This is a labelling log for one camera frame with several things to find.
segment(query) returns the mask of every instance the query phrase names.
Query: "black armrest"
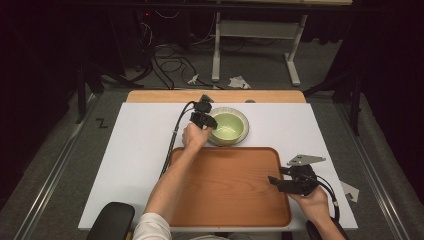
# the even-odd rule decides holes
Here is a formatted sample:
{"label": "black armrest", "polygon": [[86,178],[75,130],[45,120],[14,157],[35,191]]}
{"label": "black armrest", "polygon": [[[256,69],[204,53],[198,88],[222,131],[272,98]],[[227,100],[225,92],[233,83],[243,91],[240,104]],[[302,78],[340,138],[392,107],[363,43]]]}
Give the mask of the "black armrest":
{"label": "black armrest", "polygon": [[87,240],[124,240],[134,218],[134,207],[125,203],[108,203],[100,212]]}

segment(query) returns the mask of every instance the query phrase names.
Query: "white sleeve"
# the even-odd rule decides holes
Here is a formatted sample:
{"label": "white sleeve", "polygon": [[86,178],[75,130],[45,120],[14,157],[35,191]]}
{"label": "white sleeve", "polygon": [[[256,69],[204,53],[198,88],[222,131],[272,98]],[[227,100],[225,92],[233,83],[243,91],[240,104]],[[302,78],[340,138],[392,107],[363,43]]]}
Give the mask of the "white sleeve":
{"label": "white sleeve", "polygon": [[159,214],[145,213],[134,230],[133,240],[169,240],[169,224]]}

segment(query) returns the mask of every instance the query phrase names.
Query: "wooden edge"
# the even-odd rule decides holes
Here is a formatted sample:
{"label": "wooden edge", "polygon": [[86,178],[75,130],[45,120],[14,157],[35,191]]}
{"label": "wooden edge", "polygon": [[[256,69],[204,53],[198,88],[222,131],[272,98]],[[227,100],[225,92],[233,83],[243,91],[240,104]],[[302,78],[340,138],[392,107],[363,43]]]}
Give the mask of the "wooden edge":
{"label": "wooden edge", "polygon": [[216,103],[306,103],[298,90],[134,90],[128,94],[131,103],[184,103],[199,101],[207,94]]}
{"label": "wooden edge", "polygon": [[311,4],[330,6],[349,6],[352,0],[222,0],[222,2],[255,2],[255,3],[281,3],[281,4]]}

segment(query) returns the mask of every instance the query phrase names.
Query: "metal rail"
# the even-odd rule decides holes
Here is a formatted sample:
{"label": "metal rail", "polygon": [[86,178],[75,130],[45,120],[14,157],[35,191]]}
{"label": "metal rail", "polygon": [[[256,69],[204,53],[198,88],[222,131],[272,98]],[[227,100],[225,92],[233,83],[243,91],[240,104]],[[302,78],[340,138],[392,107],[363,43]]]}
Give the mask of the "metal rail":
{"label": "metal rail", "polygon": [[97,102],[98,102],[98,98],[94,97],[94,94],[91,94],[88,100],[89,107],[88,107],[87,114],[82,119],[82,121],[79,124],[77,124],[71,136],[65,143],[65,146],[63,147],[62,152],[59,155],[59,158],[57,159],[55,165],[50,171],[49,176],[44,182],[43,187],[38,193],[38,196],[35,199],[34,203],[32,204],[31,209],[29,210],[27,216],[25,217],[25,220],[23,221],[21,227],[16,233],[14,238],[15,240],[30,239],[32,232],[37,226],[38,220],[43,214],[44,209],[46,208],[47,203],[49,202],[50,197],[52,196],[57,186],[57,183],[59,182],[60,177],[62,176],[62,173],[64,172],[66,165],[69,162],[69,154],[81,132],[81,129],[84,126],[87,120],[87,117],[89,116],[89,113],[94,108]]}
{"label": "metal rail", "polygon": [[371,189],[374,192],[374,195],[377,199],[378,204],[380,205],[381,211],[386,218],[386,221],[390,227],[390,230],[393,233],[395,239],[403,240],[410,239],[408,232],[406,231],[402,220],[400,219],[397,210],[388,195],[386,189],[384,188],[383,183],[381,182],[371,159],[368,157],[368,154],[362,145],[361,139],[355,135],[352,128],[349,125],[349,117],[346,108],[342,104],[336,104],[336,110],[340,116],[345,120],[343,121],[346,129],[348,130],[356,149],[361,157],[361,165],[365,171],[365,175],[370,183]]}

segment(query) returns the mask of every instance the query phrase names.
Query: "wooden board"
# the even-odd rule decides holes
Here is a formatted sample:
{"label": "wooden board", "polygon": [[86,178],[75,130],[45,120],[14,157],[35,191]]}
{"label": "wooden board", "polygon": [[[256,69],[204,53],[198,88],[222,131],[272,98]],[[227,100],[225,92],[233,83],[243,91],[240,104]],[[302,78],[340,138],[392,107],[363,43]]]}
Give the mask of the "wooden board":
{"label": "wooden board", "polygon": [[266,103],[306,103],[297,90],[134,90],[127,102],[189,102],[199,101],[207,94],[216,103],[243,103],[248,100]]}
{"label": "wooden board", "polygon": [[[170,164],[183,148],[172,152]],[[172,227],[278,227],[291,221],[287,195],[268,182],[279,177],[272,148],[203,148],[193,161]]]}

